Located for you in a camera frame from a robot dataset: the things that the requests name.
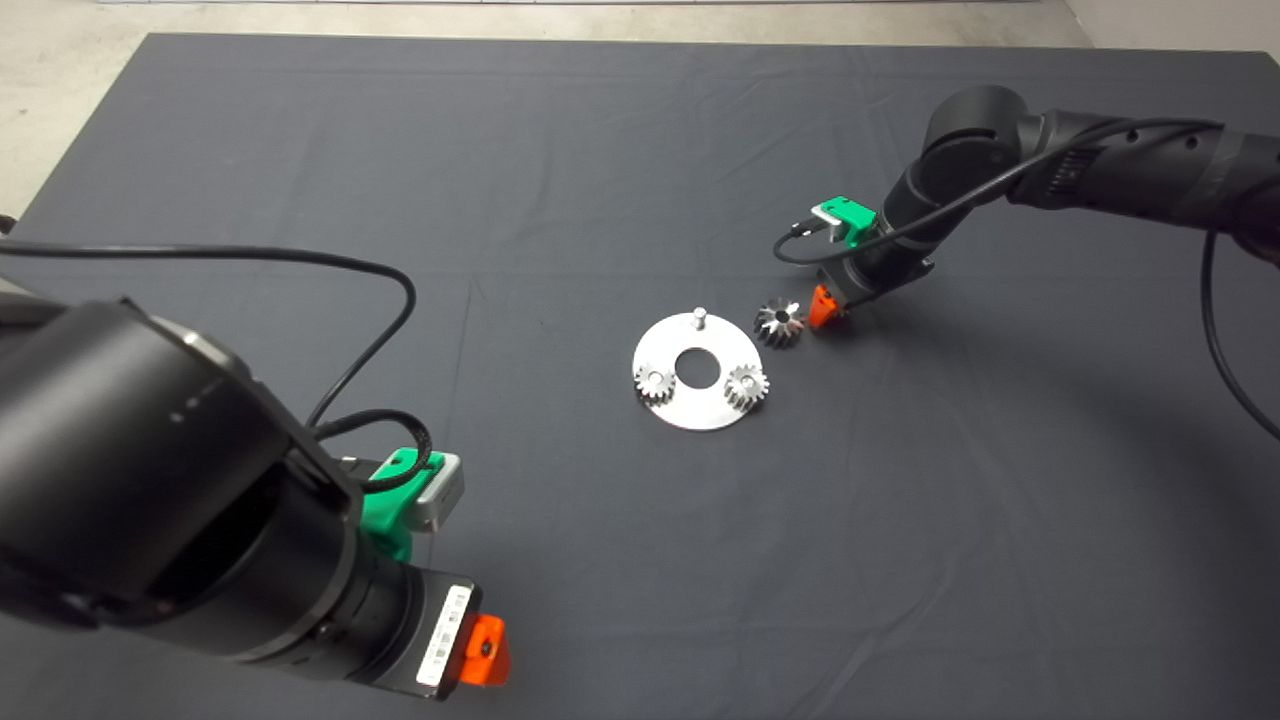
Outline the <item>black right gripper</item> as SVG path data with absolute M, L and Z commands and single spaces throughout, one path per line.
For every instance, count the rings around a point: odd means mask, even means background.
M 932 258 L 914 250 L 867 250 L 822 263 L 822 284 L 813 290 L 808 327 L 810 331 L 833 328 L 844 319 L 844 309 L 874 301 L 919 281 L 933 268 Z

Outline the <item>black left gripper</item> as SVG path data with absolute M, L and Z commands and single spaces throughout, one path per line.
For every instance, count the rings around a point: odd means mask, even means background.
M 407 568 L 404 623 L 375 665 L 375 687 L 445 700 L 457 685 L 500 687 L 511 669 L 506 621 L 479 614 L 483 588 L 471 578 Z

